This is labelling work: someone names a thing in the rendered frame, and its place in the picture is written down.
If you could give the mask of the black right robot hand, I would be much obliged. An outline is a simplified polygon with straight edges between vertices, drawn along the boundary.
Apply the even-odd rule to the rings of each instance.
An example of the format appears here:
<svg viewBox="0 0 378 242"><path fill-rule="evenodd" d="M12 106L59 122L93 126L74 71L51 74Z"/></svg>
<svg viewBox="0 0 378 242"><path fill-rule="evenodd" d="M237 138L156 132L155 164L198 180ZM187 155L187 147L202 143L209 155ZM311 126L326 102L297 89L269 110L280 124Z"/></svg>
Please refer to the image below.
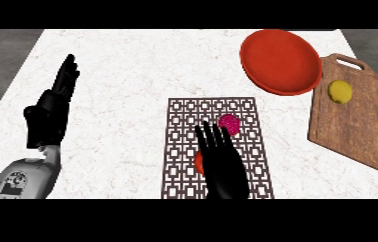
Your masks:
<svg viewBox="0 0 378 242"><path fill-rule="evenodd" d="M202 154L202 168L208 199L240 199L249 196L249 187L240 155L233 147L224 127L202 122L195 126Z"/></svg>

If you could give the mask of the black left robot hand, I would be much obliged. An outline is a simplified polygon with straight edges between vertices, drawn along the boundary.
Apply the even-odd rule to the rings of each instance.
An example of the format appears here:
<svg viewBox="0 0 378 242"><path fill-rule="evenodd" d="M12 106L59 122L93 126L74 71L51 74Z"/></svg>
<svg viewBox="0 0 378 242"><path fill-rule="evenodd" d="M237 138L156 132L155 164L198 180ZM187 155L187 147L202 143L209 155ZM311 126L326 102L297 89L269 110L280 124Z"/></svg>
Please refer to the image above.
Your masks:
<svg viewBox="0 0 378 242"><path fill-rule="evenodd" d="M75 57L69 54L57 70L51 88L43 92L37 104L23 109L28 149L59 145L62 142L78 76Z"/></svg>

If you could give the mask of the red tomato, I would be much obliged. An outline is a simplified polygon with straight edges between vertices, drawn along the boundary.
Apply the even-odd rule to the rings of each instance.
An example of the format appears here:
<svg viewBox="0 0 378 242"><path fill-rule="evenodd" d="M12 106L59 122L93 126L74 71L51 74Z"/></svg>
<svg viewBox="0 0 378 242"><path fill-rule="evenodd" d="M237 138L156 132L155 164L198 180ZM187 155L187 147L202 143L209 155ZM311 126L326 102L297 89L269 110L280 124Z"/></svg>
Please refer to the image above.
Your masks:
<svg viewBox="0 0 378 242"><path fill-rule="evenodd" d="M196 168L196 171L204 175L201 151L198 151L196 154L195 154L195 168Z"/></svg>

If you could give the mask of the brown patterned placemat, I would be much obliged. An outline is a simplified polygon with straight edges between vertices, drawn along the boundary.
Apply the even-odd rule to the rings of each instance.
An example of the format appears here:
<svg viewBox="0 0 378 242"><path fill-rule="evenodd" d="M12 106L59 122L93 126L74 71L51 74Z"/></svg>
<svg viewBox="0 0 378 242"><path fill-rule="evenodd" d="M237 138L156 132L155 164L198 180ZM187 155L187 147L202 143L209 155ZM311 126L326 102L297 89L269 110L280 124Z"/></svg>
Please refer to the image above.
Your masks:
<svg viewBox="0 0 378 242"><path fill-rule="evenodd" d="M239 119L239 132L232 137L239 152L251 199L273 199L263 134L254 97L170 98L167 109L162 165L162 199L204 199L206 184L195 163L198 140L195 126L218 122L224 114Z"/></svg>

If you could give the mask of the red bowl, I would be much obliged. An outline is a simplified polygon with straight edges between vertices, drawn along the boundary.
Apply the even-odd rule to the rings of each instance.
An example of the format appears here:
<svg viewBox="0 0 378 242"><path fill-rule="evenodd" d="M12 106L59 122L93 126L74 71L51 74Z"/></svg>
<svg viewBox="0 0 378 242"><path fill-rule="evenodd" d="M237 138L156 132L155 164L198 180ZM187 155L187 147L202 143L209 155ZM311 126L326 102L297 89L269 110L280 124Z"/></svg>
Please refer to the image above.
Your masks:
<svg viewBox="0 0 378 242"><path fill-rule="evenodd" d="M307 93L322 78L319 54L308 42L277 29L255 31L243 40L240 64L254 84L269 93Z"/></svg>

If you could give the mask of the magenta round fruit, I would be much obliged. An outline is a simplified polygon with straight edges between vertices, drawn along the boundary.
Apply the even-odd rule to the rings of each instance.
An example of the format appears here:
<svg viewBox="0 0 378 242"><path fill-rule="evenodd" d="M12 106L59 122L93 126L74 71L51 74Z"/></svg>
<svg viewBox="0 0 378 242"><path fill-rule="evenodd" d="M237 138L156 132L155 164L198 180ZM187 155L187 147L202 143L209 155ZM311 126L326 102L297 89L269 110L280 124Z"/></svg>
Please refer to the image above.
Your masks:
<svg viewBox="0 0 378 242"><path fill-rule="evenodd" d="M239 118L232 114L224 114L218 119L218 127L224 127L230 135L239 133L240 121Z"/></svg>

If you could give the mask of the brown wooden cutting board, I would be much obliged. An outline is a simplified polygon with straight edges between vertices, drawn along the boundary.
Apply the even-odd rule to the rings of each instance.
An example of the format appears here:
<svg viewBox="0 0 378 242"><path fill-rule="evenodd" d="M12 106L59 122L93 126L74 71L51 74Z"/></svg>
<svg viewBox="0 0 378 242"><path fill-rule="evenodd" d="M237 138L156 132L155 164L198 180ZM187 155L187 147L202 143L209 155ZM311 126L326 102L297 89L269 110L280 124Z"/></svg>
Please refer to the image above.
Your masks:
<svg viewBox="0 0 378 242"><path fill-rule="evenodd" d="M351 86L345 104L331 100L329 84ZM342 55L322 57L322 80L313 90L308 140L378 170L378 73Z"/></svg>

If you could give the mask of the yellow lemon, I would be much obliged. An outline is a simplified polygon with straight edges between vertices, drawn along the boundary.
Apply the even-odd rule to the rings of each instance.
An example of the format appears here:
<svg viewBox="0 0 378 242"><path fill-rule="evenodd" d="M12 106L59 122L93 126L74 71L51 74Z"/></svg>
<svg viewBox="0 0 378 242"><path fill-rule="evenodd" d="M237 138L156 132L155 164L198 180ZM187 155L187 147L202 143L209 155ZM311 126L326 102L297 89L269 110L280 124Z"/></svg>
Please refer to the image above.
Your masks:
<svg viewBox="0 0 378 242"><path fill-rule="evenodd" d="M328 86L328 94L331 100L338 104L345 104L353 95L350 84L342 80L335 80Z"/></svg>

